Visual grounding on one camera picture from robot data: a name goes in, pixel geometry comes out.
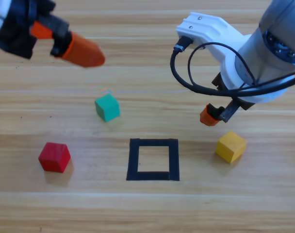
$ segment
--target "table surface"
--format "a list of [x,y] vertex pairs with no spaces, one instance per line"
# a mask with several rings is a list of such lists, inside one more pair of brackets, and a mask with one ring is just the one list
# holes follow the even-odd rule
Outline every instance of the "table surface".
[[[206,127],[199,114],[229,98],[186,90],[169,59],[176,26],[191,11],[248,34],[269,0],[58,0],[55,14],[96,41],[107,61],[83,69],[49,55],[0,51],[0,233],[295,233],[295,86],[277,100]],[[191,50],[177,69],[187,78]],[[213,87],[219,63],[194,56],[196,82]],[[121,116],[103,122],[94,101],[111,92]],[[228,164],[218,139],[248,142]],[[131,138],[179,140],[180,181],[127,181]],[[67,144],[63,174],[44,172],[47,142]],[[139,171],[168,171],[167,148],[140,148]]]

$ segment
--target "black square outline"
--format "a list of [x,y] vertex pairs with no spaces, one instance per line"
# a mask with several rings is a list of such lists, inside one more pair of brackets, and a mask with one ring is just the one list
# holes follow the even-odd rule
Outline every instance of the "black square outline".
[[[169,147],[168,171],[138,172],[140,147]],[[177,139],[130,139],[127,181],[180,181],[179,144]]]

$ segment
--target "green cube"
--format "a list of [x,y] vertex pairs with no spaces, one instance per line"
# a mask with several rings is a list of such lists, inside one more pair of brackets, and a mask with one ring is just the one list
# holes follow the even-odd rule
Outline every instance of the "green cube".
[[104,121],[110,121],[120,115],[119,103],[111,94],[97,99],[95,105],[98,115]]

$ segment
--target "yellow cube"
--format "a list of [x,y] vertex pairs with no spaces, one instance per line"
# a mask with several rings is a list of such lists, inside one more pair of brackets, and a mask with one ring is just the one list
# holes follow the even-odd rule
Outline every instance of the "yellow cube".
[[246,140],[229,131],[218,140],[215,152],[228,163],[232,163],[244,153],[245,149]]

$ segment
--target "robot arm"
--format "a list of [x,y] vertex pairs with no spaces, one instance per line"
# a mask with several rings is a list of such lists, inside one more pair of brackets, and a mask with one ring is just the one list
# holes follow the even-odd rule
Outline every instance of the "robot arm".
[[38,39],[53,39],[50,52],[81,67],[105,62],[100,47],[69,30],[69,24],[51,14],[51,0],[0,0],[0,49],[31,59]]
[[[253,34],[242,35],[219,17],[198,13],[184,19],[177,33],[180,40],[171,61],[176,79],[197,93],[232,97],[226,108],[206,106],[200,120],[208,126],[227,122],[240,107],[247,110],[256,103],[273,101],[285,93],[285,87],[295,84],[295,0],[273,0]],[[194,85],[194,81],[190,86],[175,71],[175,56],[188,45],[207,48],[220,62],[220,73],[212,81],[218,92]]]

